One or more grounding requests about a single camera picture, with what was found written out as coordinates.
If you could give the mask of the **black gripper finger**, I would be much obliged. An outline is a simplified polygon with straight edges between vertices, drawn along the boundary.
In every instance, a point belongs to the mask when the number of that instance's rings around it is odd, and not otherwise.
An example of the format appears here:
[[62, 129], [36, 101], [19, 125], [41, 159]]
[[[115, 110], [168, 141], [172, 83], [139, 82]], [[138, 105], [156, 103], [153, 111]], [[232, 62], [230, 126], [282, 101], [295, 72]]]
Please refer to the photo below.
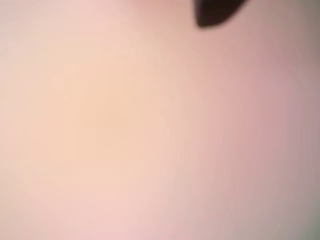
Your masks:
[[224, 24], [244, 7], [246, 2], [246, 0], [195, 0], [196, 25], [208, 28]]

